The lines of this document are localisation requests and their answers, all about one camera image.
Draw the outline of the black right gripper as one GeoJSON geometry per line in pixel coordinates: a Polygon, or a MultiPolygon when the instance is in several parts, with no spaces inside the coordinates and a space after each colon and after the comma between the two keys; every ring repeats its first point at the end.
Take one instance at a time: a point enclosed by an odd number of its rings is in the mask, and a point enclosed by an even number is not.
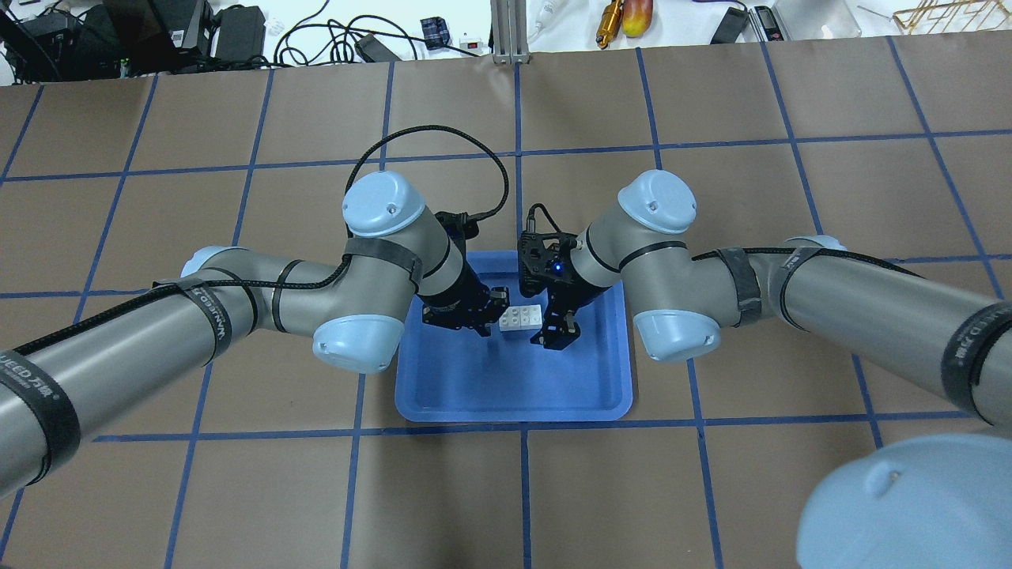
{"type": "Polygon", "coordinates": [[[532,345],[549,350],[564,350],[581,336],[577,313],[607,291],[592,284],[575,269],[554,277],[547,284],[547,306],[541,330],[531,336],[532,345]]]}

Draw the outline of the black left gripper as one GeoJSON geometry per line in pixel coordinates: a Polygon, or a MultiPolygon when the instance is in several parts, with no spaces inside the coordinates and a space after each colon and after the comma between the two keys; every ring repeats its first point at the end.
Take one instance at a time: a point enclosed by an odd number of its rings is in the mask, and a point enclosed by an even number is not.
{"type": "Polygon", "coordinates": [[[510,305],[507,287],[488,287],[481,281],[469,262],[463,262],[459,276],[440,294],[420,296],[421,321],[444,329],[471,329],[478,336],[491,337],[497,323],[510,305]]]}

